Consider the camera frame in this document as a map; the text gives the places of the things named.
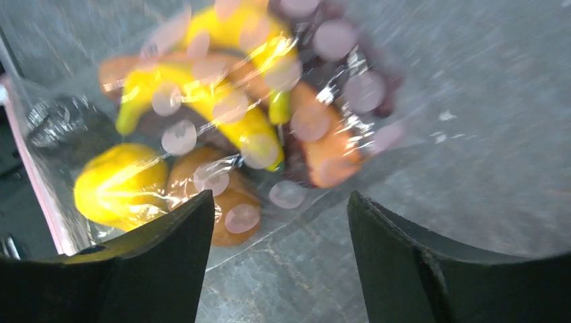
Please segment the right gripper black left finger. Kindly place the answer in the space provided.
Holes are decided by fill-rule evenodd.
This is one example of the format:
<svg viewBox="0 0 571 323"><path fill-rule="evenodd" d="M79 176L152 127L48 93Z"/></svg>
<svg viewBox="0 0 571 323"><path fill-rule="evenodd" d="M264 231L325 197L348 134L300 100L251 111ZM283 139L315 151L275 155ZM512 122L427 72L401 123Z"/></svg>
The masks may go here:
<svg viewBox="0 0 571 323"><path fill-rule="evenodd" d="M211 247L206 190L73 256L1 259L2 322L194 322Z"/></svg>

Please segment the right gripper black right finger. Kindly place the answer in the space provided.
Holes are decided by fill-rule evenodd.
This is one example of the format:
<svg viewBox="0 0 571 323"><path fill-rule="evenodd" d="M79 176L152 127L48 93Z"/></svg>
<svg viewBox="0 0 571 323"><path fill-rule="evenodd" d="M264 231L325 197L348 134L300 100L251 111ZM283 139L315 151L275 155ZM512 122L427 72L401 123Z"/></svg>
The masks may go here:
<svg viewBox="0 0 571 323"><path fill-rule="evenodd" d="M569 322L570 253L543 258L444 237L353 191L349 230L371 322Z"/></svg>

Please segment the yellow bell pepper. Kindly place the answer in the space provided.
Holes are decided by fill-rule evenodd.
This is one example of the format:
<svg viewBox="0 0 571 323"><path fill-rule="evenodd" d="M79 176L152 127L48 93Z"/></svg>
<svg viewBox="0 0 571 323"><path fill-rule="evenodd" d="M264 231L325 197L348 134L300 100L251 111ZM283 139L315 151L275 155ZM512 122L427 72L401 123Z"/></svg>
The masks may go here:
<svg viewBox="0 0 571 323"><path fill-rule="evenodd" d="M86 164L73 188L75 206L95 223L131 231L167 214L167 177L168 164L159 153L121 143Z"/></svg>

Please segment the papaya slice orange brown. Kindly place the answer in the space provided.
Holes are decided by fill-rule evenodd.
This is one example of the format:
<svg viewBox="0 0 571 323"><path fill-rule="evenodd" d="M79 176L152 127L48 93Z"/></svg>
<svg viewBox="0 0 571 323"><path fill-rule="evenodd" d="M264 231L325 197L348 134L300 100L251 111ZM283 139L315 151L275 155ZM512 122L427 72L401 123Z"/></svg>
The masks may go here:
<svg viewBox="0 0 571 323"><path fill-rule="evenodd" d="M207 58L219 60L230 69L230 81L254 99L261 99L264 109L269 107L269 87L261 76L254 76L254 65L244 63L236 55L215 52ZM110 89L112 83L122 81L128 72L134 70L139 59L133 56L118 57L104 61L98 69L102 91L109 98L119 97L119 89ZM352 177L361 168L363 160L357 144L352 140L351 130L344 128L342 117L335 105L319 102L312 86L299 81L292 89L293 117L284 128L285 170L284 176L299 185L309 188L331 188ZM318 139L302 138L301 118L325 123L325 131L318 132Z"/></svg>

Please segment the clear zip top bag pink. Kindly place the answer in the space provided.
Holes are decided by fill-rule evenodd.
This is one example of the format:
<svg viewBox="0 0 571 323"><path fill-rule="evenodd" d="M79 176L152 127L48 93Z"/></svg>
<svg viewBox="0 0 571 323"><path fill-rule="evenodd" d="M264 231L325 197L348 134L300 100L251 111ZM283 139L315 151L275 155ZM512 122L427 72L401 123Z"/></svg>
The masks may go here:
<svg viewBox="0 0 571 323"><path fill-rule="evenodd" d="M203 191L211 243L237 247L400 144L403 80L339 1L184 7L85 89L1 81L16 154L72 255Z"/></svg>

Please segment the dark red grape bunch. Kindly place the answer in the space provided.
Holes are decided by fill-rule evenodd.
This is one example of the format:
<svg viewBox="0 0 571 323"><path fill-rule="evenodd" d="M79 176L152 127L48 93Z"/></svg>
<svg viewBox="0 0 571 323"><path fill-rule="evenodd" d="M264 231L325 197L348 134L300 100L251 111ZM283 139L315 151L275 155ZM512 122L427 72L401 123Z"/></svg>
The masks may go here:
<svg viewBox="0 0 571 323"><path fill-rule="evenodd" d="M340 1L270 1L269 11L290 27L307 76L332 88L356 114L392 115L402 74L382 66L380 53Z"/></svg>

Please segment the yellow banana bunch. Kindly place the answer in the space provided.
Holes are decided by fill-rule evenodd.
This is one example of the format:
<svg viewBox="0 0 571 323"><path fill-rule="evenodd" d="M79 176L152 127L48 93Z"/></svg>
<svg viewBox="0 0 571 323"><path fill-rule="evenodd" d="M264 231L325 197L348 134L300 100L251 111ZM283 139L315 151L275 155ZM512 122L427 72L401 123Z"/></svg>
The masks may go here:
<svg viewBox="0 0 571 323"><path fill-rule="evenodd" d="M222 52L254 65L269 87L269 107L230 81ZM188 106L235 147L246 164L270 172L285 166L278 128L292 115L291 91L301 64L289 28L266 9L239 1L213 5L170 22L141 50L141 62L120 82L115 127L130 135L150 110L174 114Z"/></svg>

